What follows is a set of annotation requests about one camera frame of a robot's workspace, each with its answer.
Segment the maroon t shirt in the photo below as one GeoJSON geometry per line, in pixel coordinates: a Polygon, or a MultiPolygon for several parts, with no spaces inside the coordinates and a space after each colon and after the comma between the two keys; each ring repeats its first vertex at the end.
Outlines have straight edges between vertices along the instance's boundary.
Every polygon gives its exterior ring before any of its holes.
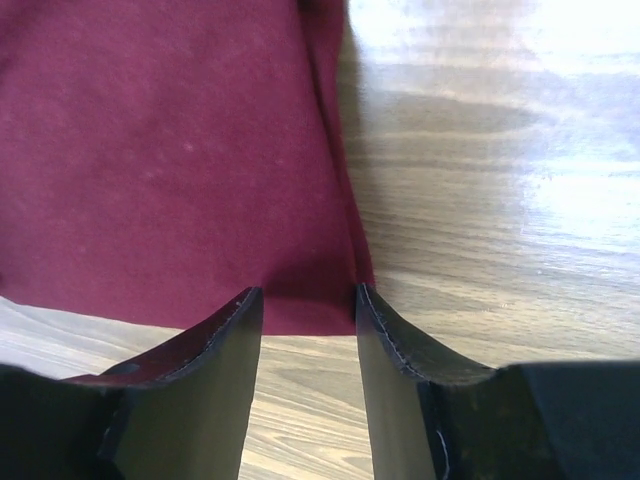
{"type": "Polygon", "coordinates": [[[5,1],[1,294],[189,328],[350,335],[373,279],[346,168],[341,1],[5,1]]]}

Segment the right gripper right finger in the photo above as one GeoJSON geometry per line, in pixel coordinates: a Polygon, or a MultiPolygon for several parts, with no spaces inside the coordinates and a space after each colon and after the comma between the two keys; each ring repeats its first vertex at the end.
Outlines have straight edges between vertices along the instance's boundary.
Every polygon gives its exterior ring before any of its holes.
{"type": "Polygon", "coordinates": [[[491,368],[357,289],[356,329],[378,479],[635,479],[639,364],[491,368]]]}

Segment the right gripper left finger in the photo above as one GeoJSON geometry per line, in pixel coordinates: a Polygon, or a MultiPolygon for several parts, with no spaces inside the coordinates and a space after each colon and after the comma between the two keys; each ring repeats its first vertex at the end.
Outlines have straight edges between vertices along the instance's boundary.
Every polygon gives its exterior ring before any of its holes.
{"type": "Polygon", "coordinates": [[[5,479],[234,479],[248,428],[263,294],[99,375],[1,368],[5,479]]]}

